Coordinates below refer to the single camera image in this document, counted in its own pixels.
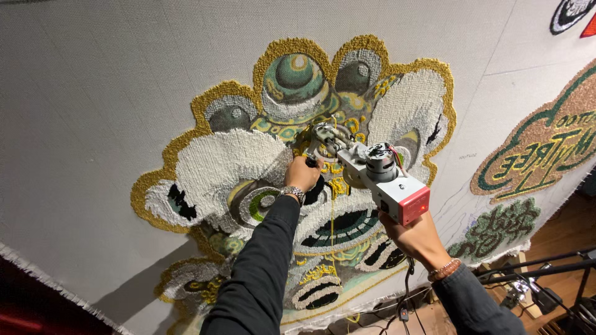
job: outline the tufted lion head artwork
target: tufted lion head artwork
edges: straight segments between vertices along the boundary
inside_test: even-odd
[[[334,115],[358,141],[393,144],[408,172],[431,186],[431,158],[455,129],[452,97],[448,65],[390,64],[373,35],[345,43],[332,62],[310,40],[272,42],[254,66],[253,87],[225,81],[195,97],[195,128],[174,138],[163,167],[140,176],[131,192],[138,216],[190,234],[204,254],[174,263],[156,283],[160,299],[182,315],[169,333],[198,334],[235,257],[279,194],[288,162],[300,154],[289,144],[308,123]],[[351,189],[324,148],[316,154],[324,168],[300,213],[283,327],[330,312],[405,268],[370,192]]]

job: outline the beaded bracelet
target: beaded bracelet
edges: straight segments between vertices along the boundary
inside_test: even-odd
[[[457,268],[461,265],[461,260],[459,258],[452,258],[451,261],[445,264],[441,269],[432,270],[429,272],[429,276],[427,277],[429,282],[434,282],[437,280],[441,280],[449,276],[450,274],[454,273]]]

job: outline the black sleeve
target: black sleeve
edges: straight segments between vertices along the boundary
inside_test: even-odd
[[[458,334],[526,334],[522,321],[498,306],[464,265],[434,282],[433,289]]]
[[[200,335],[279,335],[299,215],[296,199],[283,196],[275,201],[238,254]]]

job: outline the wristwatch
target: wristwatch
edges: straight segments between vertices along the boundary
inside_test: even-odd
[[[302,207],[302,205],[304,204],[304,198],[305,198],[304,192],[300,188],[297,188],[294,186],[285,186],[280,191],[280,197],[282,197],[288,193],[294,194],[298,198],[300,207]]]

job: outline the tufted green artwork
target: tufted green artwork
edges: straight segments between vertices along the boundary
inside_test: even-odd
[[[539,215],[540,208],[534,206],[534,198],[517,200],[505,208],[499,205],[490,212],[482,213],[466,232],[465,240],[452,244],[447,252],[452,257],[482,260],[501,243],[507,241],[511,244],[528,236]]]

